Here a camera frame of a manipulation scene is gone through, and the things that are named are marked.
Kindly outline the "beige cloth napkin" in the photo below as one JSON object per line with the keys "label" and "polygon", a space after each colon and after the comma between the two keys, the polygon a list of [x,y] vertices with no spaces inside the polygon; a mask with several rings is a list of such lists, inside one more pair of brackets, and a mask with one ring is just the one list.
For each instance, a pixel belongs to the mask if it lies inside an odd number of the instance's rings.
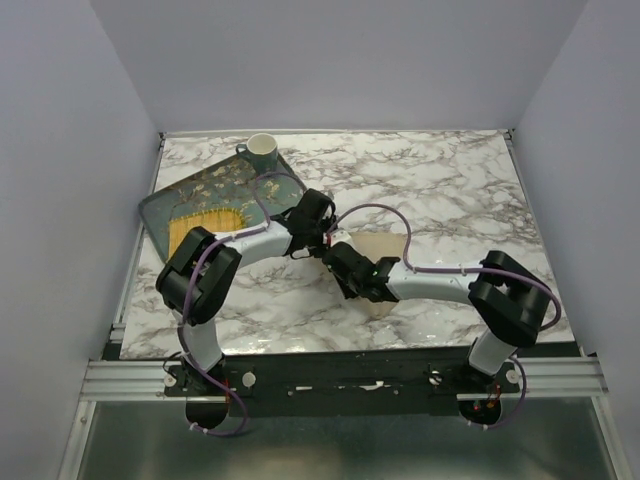
{"label": "beige cloth napkin", "polygon": [[[406,243],[405,234],[351,232],[350,235],[355,249],[373,263],[376,263],[382,257],[401,258],[403,255]],[[374,320],[386,317],[395,308],[395,303],[393,302],[374,303],[364,298],[348,299],[343,304]]]}

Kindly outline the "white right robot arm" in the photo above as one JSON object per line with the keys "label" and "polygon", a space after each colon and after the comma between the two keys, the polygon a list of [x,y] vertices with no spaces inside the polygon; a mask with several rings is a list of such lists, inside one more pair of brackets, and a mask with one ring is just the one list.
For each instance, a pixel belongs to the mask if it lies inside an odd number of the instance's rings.
{"label": "white right robot arm", "polygon": [[460,379],[480,392],[496,380],[519,349],[530,348],[541,331],[559,322],[559,299],[511,256],[491,250],[477,265],[410,267],[398,257],[373,262],[346,242],[336,242],[322,263],[347,298],[373,303],[427,299],[470,305],[486,331],[470,347]]}

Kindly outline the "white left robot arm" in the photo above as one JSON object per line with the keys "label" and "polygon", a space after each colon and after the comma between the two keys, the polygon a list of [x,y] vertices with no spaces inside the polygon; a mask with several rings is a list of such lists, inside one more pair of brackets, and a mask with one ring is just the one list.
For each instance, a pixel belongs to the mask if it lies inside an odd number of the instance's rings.
{"label": "white left robot arm", "polygon": [[308,189],[298,203],[265,217],[254,227],[233,232],[192,228],[156,280],[165,306],[178,319],[177,334],[186,362],[187,382],[201,395],[221,385],[218,367],[223,352],[215,316],[222,308],[236,273],[262,260],[292,257],[307,250],[319,254],[336,220],[336,207],[324,193]]}

